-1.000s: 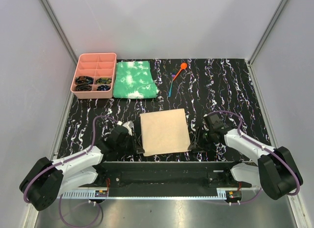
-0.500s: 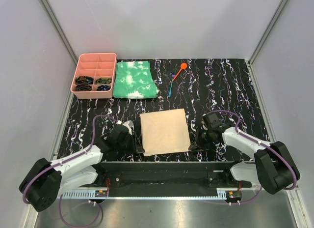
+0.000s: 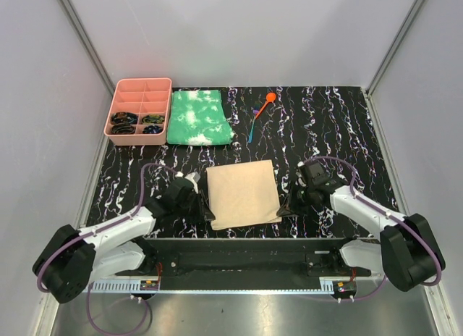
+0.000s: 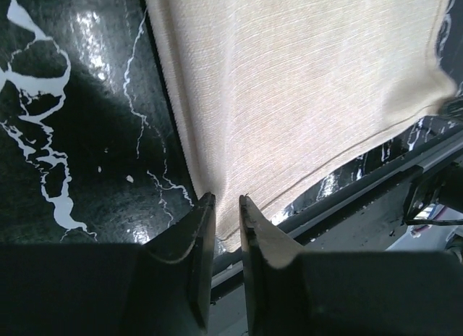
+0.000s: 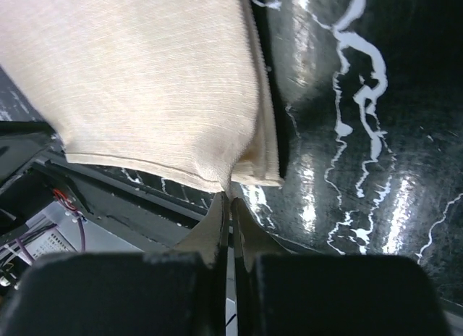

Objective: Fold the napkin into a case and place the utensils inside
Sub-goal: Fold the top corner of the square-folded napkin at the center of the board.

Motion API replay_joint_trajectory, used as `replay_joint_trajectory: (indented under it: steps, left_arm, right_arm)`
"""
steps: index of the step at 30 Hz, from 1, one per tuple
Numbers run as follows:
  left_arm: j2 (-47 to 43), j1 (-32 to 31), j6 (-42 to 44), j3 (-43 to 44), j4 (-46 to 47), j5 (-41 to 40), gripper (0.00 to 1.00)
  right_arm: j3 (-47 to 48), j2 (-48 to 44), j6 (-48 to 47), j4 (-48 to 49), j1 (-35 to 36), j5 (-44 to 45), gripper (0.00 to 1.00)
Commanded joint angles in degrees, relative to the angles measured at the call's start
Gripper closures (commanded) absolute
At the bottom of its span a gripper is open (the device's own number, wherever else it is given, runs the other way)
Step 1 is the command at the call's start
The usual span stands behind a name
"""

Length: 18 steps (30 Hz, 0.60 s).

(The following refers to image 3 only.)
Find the beige cloth napkin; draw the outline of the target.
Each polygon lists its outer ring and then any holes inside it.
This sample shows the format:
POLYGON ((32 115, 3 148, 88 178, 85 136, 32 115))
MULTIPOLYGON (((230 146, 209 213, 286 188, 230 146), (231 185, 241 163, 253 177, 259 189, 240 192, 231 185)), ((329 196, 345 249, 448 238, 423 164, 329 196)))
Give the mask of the beige cloth napkin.
POLYGON ((215 231, 281 221, 279 194, 271 160, 206 169, 209 206, 215 231))

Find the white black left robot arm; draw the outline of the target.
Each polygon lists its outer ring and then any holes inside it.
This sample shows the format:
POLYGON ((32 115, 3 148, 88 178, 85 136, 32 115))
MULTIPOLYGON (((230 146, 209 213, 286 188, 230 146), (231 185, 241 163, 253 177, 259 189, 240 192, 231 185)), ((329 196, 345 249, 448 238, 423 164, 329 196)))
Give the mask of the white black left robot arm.
POLYGON ((104 223, 79 230, 70 224, 60 227, 33 265, 38 287, 58 303, 68 303, 90 283, 113 274, 150 274, 156 250, 143 236, 178 218, 193 224, 216 218, 192 175, 175 178, 160 196, 104 223))

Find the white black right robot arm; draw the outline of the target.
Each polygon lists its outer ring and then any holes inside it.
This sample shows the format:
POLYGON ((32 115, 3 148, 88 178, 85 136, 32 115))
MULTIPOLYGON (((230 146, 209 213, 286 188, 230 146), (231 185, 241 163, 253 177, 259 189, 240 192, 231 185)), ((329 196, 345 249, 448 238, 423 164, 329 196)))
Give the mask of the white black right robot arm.
POLYGON ((405 215, 373 201, 354 186, 357 170, 350 163, 345 164, 352 173, 346 182, 330 176, 321 164, 323 160, 320 156, 299 162, 302 182, 291 185, 278 216, 302 216, 311 206, 322 205, 373 235, 371 243, 348 240, 332 253, 328 266, 334 274, 342 276, 361 267, 379 273, 402 292, 418 285, 437 285, 446 262, 428 220, 420 214, 405 215))

